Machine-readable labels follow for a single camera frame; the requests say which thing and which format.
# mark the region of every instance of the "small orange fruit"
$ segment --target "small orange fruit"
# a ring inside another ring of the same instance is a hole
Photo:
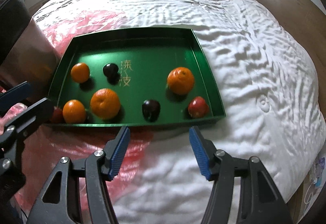
[[[195,78],[192,72],[185,67],[175,68],[167,77],[167,85],[170,90],[178,95],[186,95],[195,84]]]
[[[90,106],[92,112],[99,118],[111,119],[118,114],[121,104],[115,91],[103,88],[93,94]]]
[[[89,79],[89,68],[83,62],[77,63],[72,67],[70,75],[76,83],[82,84]]]
[[[63,107],[62,114],[68,124],[81,124],[86,120],[85,107],[78,100],[69,100]]]

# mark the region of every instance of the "red fruit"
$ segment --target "red fruit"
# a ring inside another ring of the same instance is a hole
[[[188,105],[188,112],[192,118],[201,118],[209,112],[209,106],[203,97],[197,96]]]
[[[53,124],[59,124],[64,122],[62,110],[59,107],[54,107],[54,111],[52,117],[50,118],[50,121]]]

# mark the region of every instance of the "green tray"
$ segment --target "green tray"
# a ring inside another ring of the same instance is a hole
[[[72,81],[70,70],[79,62],[90,68],[91,78],[85,84]],[[119,66],[120,81],[108,83],[102,68],[107,63]],[[167,76],[176,67],[189,68],[195,86],[186,96],[177,96],[167,88]],[[114,90],[121,102],[119,114],[112,120],[101,120],[89,110],[92,95],[101,88]],[[196,96],[203,97],[210,112],[191,119],[187,106]],[[53,77],[48,93],[58,107],[71,99],[81,101],[87,112],[85,124],[59,124],[68,127],[117,126],[192,126],[216,122],[225,117],[224,107],[213,74],[194,32],[184,28],[128,28],[90,33],[72,39]],[[146,99],[161,104],[156,122],[147,122],[141,105]]]

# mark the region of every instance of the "white fabric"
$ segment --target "white fabric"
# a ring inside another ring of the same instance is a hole
[[[317,73],[304,48],[255,0],[51,0],[41,29],[82,10],[123,11],[121,27],[192,28],[205,52],[227,117],[202,130],[235,157],[260,157],[287,201],[325,141]],[[200,175],[188,134],[155,141],[128,194],[120,223],[200,223],[212,183]],[[229,223],[235,223],[236,180]]]

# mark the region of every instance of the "translucent pink plastic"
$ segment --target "translucent pink plastic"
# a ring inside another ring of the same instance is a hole
[[[123,13],[105,10],[82,11],[75,19],[60,21],[46,28],[43,32],[55,49],[63,55],[73,37],[95,31],[114,29],[117,27],[118,22],[122,22],[123,18]],[[0,119],[0,133],[3,132],[4,124],[24,109],[26,109],[26,106],[23,104],[13,106]],[[22,170],[27,181],[26,185],[16,194],[16,199],[21,208],[27,214],[29,213],[43,184],[61,157],[68,156],[72,160],[86,158],[95,150],[102,149],[106,142],[114,136],[109,133],[67,133],[54,131],[50,127],[42,125],[25,140]],[[120,172],[113,181],[107,182],[112,202],[126,194],[126,187],[137,173],[140,161],[144,156],[144,150],[149,145],[152,137],[152,133],[148,131],[131,133],[131,141]],[[87,211],[85,180],[81,178],[79,183],[81,208]]]

